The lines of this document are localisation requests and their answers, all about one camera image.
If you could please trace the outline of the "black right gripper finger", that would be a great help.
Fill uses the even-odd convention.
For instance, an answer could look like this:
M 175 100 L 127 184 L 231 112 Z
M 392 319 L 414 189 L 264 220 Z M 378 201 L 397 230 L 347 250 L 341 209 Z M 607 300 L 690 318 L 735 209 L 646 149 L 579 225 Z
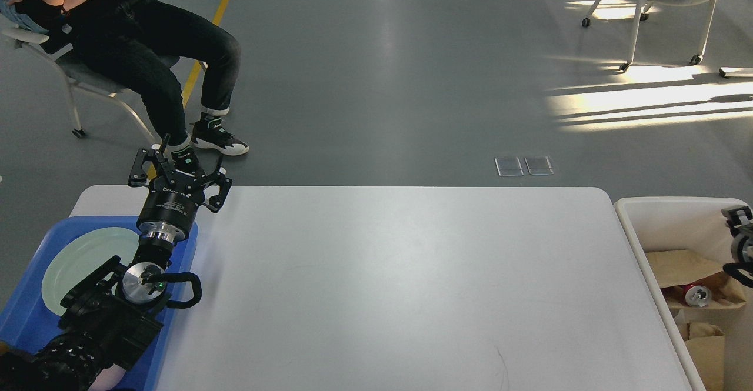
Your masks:
M 748 205 L 736 205 L 721 209 L 732 236 L 752 238 L 752 211 Z
M 724 273 L 729 275 L 731 278 L 736 279 L 743 286 L 752 289 L 752 262 L 725 263 L 722 268 Z

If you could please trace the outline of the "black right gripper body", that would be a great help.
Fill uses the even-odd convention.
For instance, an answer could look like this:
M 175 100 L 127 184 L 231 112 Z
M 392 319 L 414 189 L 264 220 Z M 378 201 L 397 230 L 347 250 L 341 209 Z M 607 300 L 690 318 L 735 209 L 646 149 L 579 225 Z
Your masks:
M 734 262 L 752 262 L 752 238 L 744 233 L 734 236 Z

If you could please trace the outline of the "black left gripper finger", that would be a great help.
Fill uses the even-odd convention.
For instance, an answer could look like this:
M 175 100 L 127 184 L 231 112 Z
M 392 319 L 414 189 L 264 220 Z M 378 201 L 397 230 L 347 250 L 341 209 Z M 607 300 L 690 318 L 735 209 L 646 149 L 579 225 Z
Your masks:
M 196 206 L 204 206 L 217 213 L 225 204 L 233 180 L 223 168 L 224 155 L 219 155 L 215 167 L 210 172 L 196 171 L 188 185 L 188 200 Z
M 140 148 L 135 153 L 134 163 L 128 175 L 128 186 L 148 187 L 161 191 L 177 186 L 177 172 L 172 162 L 164 155 L 171 136 L 167 134 L 157 148 Z

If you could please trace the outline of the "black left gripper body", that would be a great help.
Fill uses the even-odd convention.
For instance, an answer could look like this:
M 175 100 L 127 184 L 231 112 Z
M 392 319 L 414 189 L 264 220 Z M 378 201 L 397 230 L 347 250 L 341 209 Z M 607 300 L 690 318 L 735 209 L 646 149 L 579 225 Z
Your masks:
M 144 238 L 179 243 L 189 238 L 196 213 L 205 201 L 204 192 L 174 190 L 164 185 L 148 185 L 147 199 L 136 226 Z

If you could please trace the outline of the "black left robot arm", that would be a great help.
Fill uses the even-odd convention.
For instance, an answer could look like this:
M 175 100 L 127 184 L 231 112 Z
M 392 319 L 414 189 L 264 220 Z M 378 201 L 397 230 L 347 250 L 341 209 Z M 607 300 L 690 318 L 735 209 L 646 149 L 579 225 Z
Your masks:
M 103 370 L 137 364 L 161 332 L 162 310 L 200 302 L 199 276 L 168 271 L 172 253 L 190 236 L 199 207 L 218 212 L 233 182 L 221 159 L 212 172 L 185 172 L 164 150 L 165 143 L 138 150 L 129 174 L 130 187 L 148 188 L 132 262 L 113 255 L 68 291 L 60 334 L 36 354 L 3 351 L 3 390 L 88 390 Z

